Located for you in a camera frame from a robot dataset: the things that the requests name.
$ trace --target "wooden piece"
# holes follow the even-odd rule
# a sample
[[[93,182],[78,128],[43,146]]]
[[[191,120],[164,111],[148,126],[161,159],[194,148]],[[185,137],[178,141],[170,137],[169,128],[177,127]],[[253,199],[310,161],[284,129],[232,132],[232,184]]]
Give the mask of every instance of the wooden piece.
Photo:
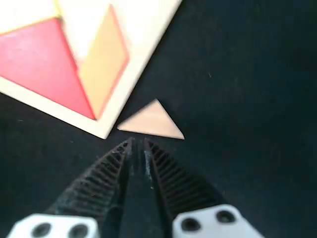
[[[79,77],[97,119],[127,62],[128,51],[110,6],[79,69]]]
[[[0,34],[58,16],[54,0],[0,0]]]
[[[56,18],[0,35],[0,76],[93,119],[76,70]]]
[[[140,3],[141,1],[147,3],[149,0],[138,0]],[[103,139],[107,138],[134,85],[181,3],[181,0],[160,0],[156,1],[156,3],[159,3],[159,6],[155,5],[156,13],[148,16],[148,18],[144,18],[145,21],[150,22],[150,24],[139,26],[140,28],[146,27],[143,28],[142,42],[128,45],[130,61],[99,120],[89,119],[1,76],[0,92],[88,133]],[[129,11],[129,5],[124,4],[121,7],[122,9],[115,8],[115,12],[120,11],[127,14],[124,18],[119,18],[119,21],[120,19],[124,20],[124,22],[119,22],[122,26],[128,25],[130,20],[132,24],[134,22],[132,19],[136,15],[142,15],[147,11],[147,9],[142,7],[139,7],[137,11]],[[129,37],[129,33],[124,28],[122,28],[122,31]]]
[[[118,126],[119,130],[185,139],[157,99]]]

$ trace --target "puzzle frame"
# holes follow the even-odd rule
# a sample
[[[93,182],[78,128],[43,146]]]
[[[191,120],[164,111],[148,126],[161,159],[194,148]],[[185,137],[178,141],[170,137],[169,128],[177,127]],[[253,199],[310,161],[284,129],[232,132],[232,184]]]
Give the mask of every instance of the puzzle frame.
[[[123,71],[100,119],[89,119],[3,77],[0,77],[0,92],[90,134],[106,139],[177,11],[181,0],[164,0],[162,2],[164,2],[164,6],[157,9],[157,16],[153,18],[151,23],[154,27],[144,33],[146,40],[129,52],[130,61]]]

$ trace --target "triangle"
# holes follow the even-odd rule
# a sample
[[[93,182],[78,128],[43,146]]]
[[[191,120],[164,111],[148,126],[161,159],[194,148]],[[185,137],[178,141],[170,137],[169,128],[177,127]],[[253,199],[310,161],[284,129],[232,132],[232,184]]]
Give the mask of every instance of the triangle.
[[[0,76],[95,118],[58,18],[0,35]]]
[[[142,134],[185,139],[157,99],[122,122],[117,128]]]

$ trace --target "tangram puzzle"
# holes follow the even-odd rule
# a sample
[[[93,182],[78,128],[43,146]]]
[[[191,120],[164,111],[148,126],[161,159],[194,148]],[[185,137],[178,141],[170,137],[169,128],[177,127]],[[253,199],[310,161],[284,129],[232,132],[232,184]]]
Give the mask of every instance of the tangram puzzle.
[[[0,3],[0,92],[106,138],[181,0]]]

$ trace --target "wooden puzzle board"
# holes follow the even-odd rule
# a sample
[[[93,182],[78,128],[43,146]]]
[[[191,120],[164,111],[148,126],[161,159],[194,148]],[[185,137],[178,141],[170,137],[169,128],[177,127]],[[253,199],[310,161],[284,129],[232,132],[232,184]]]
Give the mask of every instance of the wooden puzzle board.
[[[114,0],[130,60],[99,120],[89,119],[0,77],[0,92],[100,138],[107,138],[181,0]]]

